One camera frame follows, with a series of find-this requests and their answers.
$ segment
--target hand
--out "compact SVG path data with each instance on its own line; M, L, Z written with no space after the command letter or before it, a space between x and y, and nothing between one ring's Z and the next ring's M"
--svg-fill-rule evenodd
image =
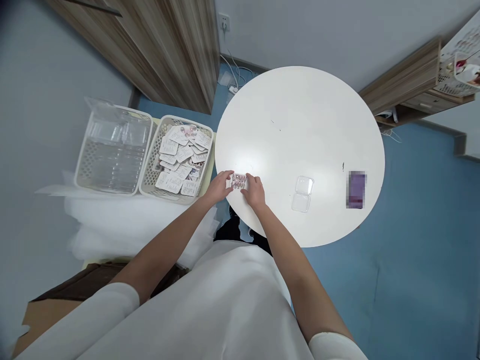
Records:
M258 176L253 177L247 172L246 177L248 179L248 191L242 189L240 192L243 194L246 202L251 206L253 211L257 212L259 208L265 205L264 186Z
M202 198L208 200L212 206L225 199L225 197L234 190L232 187L227 188L227 180L230 180L230 175L234 172L233 170L221 171L211 181Z

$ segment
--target purple phone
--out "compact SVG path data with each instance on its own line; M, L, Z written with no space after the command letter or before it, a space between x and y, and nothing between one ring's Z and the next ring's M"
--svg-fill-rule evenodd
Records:
M346 207L348 209L363 209L365 198L365 185L367 175L363 171L350 171Z

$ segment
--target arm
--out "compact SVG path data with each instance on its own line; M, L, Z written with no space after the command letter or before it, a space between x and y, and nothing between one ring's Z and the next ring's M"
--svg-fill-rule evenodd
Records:
M314 335L324 332L338 333L353 340L302 248L265 204L260 178L249 173L246 176L249 190L243 189L241 192L265 231L273 259L290 292L305 340L308 343Z
M140 304L146 302L177 262L206 213L233 190L225 187L226 180L233 173L220 172L210 183L206 194L145 245L110 283L131 285L138 292Z

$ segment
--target wooden cabinet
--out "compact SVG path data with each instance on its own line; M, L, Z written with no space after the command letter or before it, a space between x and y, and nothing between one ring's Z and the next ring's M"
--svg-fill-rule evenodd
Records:
M433 90L438 84L440 51L441 39L436 37L359 92L374 115L395 107L398 123L376 116L378 123L395 127L475 99Z
M46 0L147 98L210 114L220 69L214 0Z

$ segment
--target white foam sheet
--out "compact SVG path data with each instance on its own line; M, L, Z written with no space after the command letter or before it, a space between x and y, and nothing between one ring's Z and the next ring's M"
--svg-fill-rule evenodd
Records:
M100 195L71 185L47 186L37 193L65 197L65 212L80 223L70 245L80 260L133 257L189 207L140 194ZM217 208L212 207L205 215L178 259L179 265L191 269L212 246L220 224L216 214Z

